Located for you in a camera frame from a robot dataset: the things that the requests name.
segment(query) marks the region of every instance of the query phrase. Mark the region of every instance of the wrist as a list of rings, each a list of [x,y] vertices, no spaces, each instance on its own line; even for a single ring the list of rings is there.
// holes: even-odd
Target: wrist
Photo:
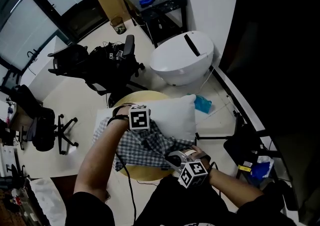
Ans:
[[[106,127],[107,131],[123,130],[123,132],[129,129],[129,120],[127,119],[114,119]]]
[[[108,123],[107,123],[107,126],[110,125],[110,124],[114,124],[114,122],[124,122],[126,125],[129,125],[129,118],[127,115],[122,115],[122,114],[119,114],[119,115],[115,115],[113,116],[112,118],[109,119]]]
[[[215,168],[211,168],[210,172],[209,172],[209,183],[214,186],[215,185],[215,180],[217,179],[218,177],[218,173],[219,171]]]
[[[116,112],[116,115],[129,115],[130,107],[130,105],[124,105]]]

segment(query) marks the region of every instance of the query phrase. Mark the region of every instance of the blue cloth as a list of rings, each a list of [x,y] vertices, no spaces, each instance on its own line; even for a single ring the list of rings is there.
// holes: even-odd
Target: blue cloth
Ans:
[[[206,114],[209,114],[210,108],[211,108],[212,101],[207,100],[203,96],[196,95],[194,106],[195,109],[204,112]]]
[[[155,0],[139,0],[141,6],[148,6],[152,4]]]
[[[257,163],[252,168],[252,177],[257,178],[259,180],[263,179],[263,176],[267,174],[270,168],[270,162],[267,163]]]

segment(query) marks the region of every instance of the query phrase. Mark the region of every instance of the tiled floor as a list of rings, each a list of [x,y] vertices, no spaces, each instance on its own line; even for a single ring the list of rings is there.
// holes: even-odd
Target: tiled floor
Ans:
[[[105,24],[83,39],[80,44],[88,46],[88,51],[91,51],[96,46],[102,46],[103,41],[124,42],[128,34],[133,34],[136,59],[146,66],[145,72],[133,81],[145,85],[151,90],[163,92],[170,97],[181,97],[187,93],[200,91],[199,88],[208,75],[190,85],[173,87],[153,74],[149,68],[149,59],[154,46],[144,32],[139,27],[134,27],[131,21],[126,22],[125,25],[127,32],[119,36],[109,24]],[[213,76],[210,76],[199,94],[212,101],[209,114],[196,111],[199,134],[232,135],[235,128],[235,118],[232,114],[233,107],[226,92]],[[70,139],[78,142],[79,147],[77,149],[71,148],[68,155],[61,156],[58,154],[57,142],[55,147],[48,152],[35,151],[34,147],[30,145],[25,152],[19,152],[20,162],[26,165],[28,173],[34,178],[77,174],[81,162],[91,146],[97,110],[106,107],[106,98],[91,90],[84,80],[66,78],[49,94],[43,104],[45,107],[52,108],[56,116],[63,113],[65,115],[64,122],[73,117],[78,118],[78,122],[71,129]],[[221,171],[235,175],[236,166],[225,152],[223,142],[223,140],[198,141],[198,146],[217,162]],[[155,186],[138,184],[135,180],[132,180],[132,185],[139,215]],[[111,194],[108,205],[113,210],[116,225],[132,223],[134,213],[128,178],[121,173],[112,172],[108,190]],[[224,199],[230,210],[236,210],[236,207],[227,198],[224,197]]]

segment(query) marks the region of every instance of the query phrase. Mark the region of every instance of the black wristband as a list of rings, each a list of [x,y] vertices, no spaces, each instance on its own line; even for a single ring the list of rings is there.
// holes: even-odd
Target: black wristband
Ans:
[[[120,119],[120,120],[128,120],[129,122],[129,117],[127,115],[116,115],[116,116],[113,116],[112,118],[109,119],[108,121],[108,124],[107,126],[113,121],[113,120],[116,120],[116,119]]]
[[[117,115],[117,112],[120,110],[120,108],[123,108],[123,107],[127,107],[127,106],[131,106],[131,105],[134,105],[133,103],[124,103],[118,107],[116,107],[113,112],[112,112],[112,116],[116,116]]]

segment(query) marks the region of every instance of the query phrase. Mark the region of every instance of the white paper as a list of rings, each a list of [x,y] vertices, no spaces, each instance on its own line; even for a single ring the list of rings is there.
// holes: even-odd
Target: white paper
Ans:
[[[37,179],[31,181],[30,186],[50,225],[64,225],[67,210],[54,182],[50,178]]]

